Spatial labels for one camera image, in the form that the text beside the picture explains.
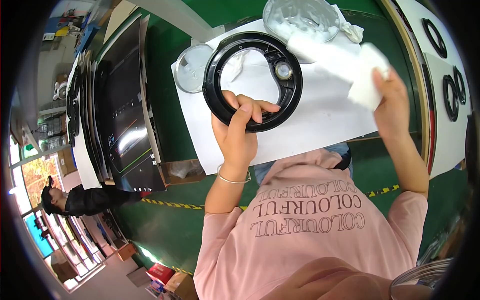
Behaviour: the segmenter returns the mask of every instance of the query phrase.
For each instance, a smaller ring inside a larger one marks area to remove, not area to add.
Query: hand
[[[373,83],[383,95],[380,105],[373,113],[378,127],[378,134],[383,139],[397,139],[409,136],[408,124],[410,110],[407,88],[396,71],[390,67],[388,80],[374,69]]]
[[[252,118],[257,123],[262,123],[262,110],[277,112],[280,107],[270,102],[253,100],[245,95],[235,96],[231,91],[223,91],[223,96],[237,112],[229,126],[212,114],[213,133],[225,159],[222,170],[234,169],[246,173],[250,162],[257,155],[258,146],[257,134],[245,133],[247,122]]]

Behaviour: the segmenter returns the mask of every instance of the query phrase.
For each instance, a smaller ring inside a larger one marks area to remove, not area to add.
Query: black cap
[[[55,211],[54,205],[52,204],[52,196],[50,196],[49,191],[52,189],[53,178],[49,175],[47,178],[47,185],[42,190],[42,207],[47,214],[51,214],[52,211]]]

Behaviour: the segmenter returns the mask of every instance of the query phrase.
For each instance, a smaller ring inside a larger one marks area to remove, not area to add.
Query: orange autumn tree
[[[53,178],[53,186],[61,189],[54,158],[45,160],[38,158],[26,163],[22,166],[22,173],[24,175],[25,188],[32,207],[37,207],[42,201],[42,190],[47,183],[47,177],[49,175]]]

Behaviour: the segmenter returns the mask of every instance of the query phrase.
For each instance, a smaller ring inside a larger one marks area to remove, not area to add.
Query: red box
[[[168,267],[165,267],[164,265],[155,263],[155,265],[153,265],[153,267],[151,267],[150,270],[148,270],[146,273],[150,276],[152,280],[159,281],[163,285],[165,285],[173,276],[173,274],[175,274],[175,271]]]

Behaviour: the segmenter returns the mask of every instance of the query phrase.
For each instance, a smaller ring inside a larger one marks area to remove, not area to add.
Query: fingernail
[[[242,106],[240,106],[240,110],[243,110],[245,112],[249,112],[252,109],[252,105],[250,103],[245,103]]]

